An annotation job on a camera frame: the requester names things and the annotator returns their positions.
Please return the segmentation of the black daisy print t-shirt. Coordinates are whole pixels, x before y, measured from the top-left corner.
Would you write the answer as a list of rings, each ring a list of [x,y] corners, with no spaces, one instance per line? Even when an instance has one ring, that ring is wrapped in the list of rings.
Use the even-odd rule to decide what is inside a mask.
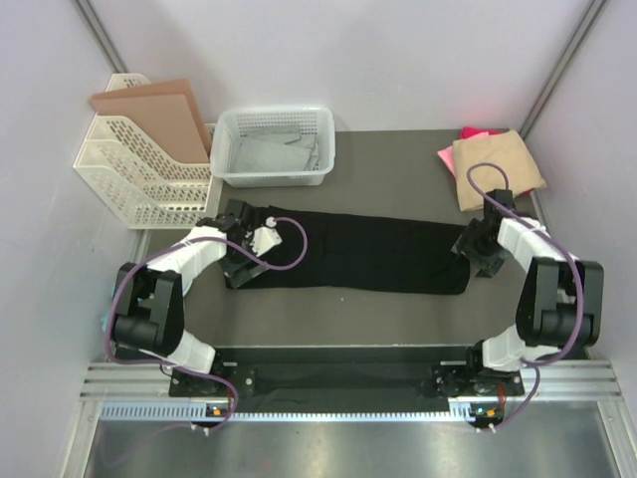
[[[255,222],[269,217],[288,217],[304,227],[306,256],[291,270],[264,270],[239,289],[342,287],[460,295],[470,280],[469,261],[452,252],[464,230],[461,225],[273,205],[253,209]]]

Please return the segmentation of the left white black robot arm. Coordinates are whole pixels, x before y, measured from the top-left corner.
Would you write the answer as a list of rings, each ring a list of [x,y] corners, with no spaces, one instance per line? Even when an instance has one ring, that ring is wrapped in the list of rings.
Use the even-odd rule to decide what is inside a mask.
[[[223,386],[232,390],[219,352],[187,331],[185,296],[213,265],[233,286],[275,270],[264,256],[283,242],[279,223],[272,213],[232,200],[220,215],[197,221],[175,244],[122,265],[106,319],[107,357],[117,364],[171,367],[191,376],[204,394]]]

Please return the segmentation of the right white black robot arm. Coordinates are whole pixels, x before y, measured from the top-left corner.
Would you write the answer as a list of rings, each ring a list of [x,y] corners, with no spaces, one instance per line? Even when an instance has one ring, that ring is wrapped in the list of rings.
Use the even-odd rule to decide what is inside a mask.
[[[480,220],[467,226],[452,248],[481,277],[492,278],[507,258],[526,274],[513,325],[470,347],[464,366],[436,380],[440,391],[495,392],[515,384],[528,364],[559,360],[571,350],[595,345],[601,332],[603,267],[569,254],[541,224],[515,211],[513,194],[495,189],[484,197]]]

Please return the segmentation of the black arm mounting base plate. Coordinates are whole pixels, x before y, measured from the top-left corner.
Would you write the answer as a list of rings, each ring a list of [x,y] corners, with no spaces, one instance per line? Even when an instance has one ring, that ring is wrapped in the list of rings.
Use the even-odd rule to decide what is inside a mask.
[[[392,413],[444,411],[448,399],[521,397],[522,378],[493,393],[460,396],[436,380],[466,363],[467,346],[226,347],[223,371],[241,412]]]

